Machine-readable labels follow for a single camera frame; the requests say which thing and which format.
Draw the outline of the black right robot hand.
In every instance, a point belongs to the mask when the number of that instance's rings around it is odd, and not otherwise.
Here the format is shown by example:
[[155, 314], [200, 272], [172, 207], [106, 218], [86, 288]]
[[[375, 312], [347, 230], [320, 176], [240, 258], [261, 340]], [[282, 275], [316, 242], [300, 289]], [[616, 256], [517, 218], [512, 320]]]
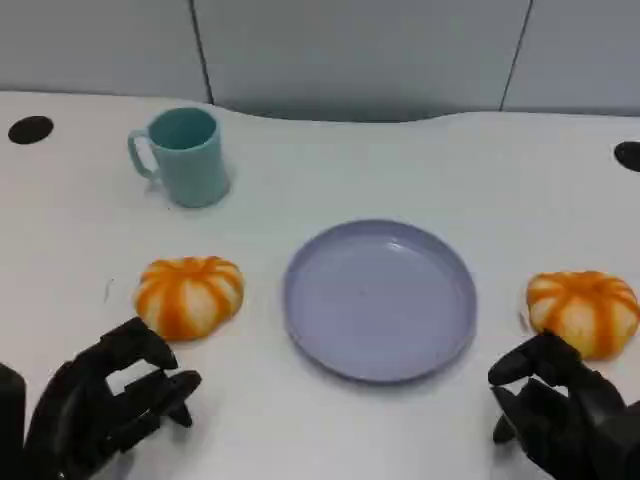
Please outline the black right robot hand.
[[555, 479], [637, 479], [639, 404], [545, 331], [502, 356], [488, 382], [502, 410], [493, 442], [519, 443]]

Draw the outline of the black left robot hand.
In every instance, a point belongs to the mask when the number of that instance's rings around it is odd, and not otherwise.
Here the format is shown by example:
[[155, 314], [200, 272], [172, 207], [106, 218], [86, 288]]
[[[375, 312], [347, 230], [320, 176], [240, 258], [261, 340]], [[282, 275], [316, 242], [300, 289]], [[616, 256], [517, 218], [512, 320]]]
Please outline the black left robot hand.
[[189, 428], [187, 398], [201, 384], [138, 317], [65, 362], [41, 395], [26, 435], [29, 479], [88, 479], [165, 419]]

